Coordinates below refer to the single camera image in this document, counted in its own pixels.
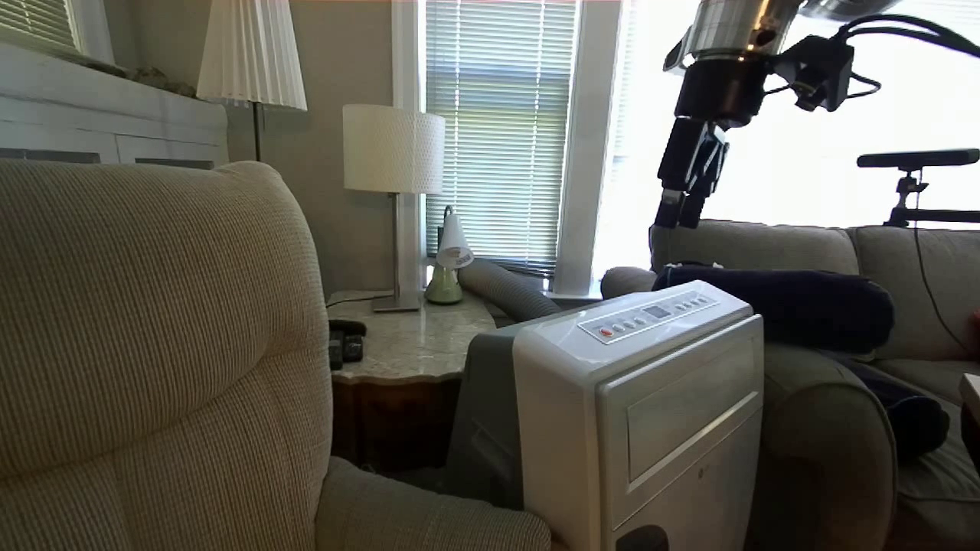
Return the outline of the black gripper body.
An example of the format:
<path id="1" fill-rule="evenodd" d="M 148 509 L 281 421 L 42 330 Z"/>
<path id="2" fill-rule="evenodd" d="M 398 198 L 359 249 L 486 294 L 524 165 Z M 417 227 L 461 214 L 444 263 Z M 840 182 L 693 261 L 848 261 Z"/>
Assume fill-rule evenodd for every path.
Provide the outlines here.
<path id="1" fill-rule="evenodd" d="M 769 67 L 759 58 L 709 58 L 684 73 L 674 114 L 716 125 L 747 125 L 762 103 Z"/>

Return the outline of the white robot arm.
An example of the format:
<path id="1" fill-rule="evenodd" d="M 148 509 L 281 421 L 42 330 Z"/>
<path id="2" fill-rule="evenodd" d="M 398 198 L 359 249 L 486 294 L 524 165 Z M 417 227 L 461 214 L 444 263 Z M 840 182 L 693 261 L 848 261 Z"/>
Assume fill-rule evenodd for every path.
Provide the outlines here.
<path id="1" fill-rule="evenodd" d="M 674 125 L 659 165 L 655 224 L 694 227 L 727 165 L 729 130 L 747 125 L 762 103 L 762 82 L 777 73 L 804 110 L 844 100 L 856 50 L 843 37 L 806 37 L 780 50 L 796 15 L 857 21 L 894 0 L 697 0 L 684 39 L 666 58 L 684 70 Z"/>

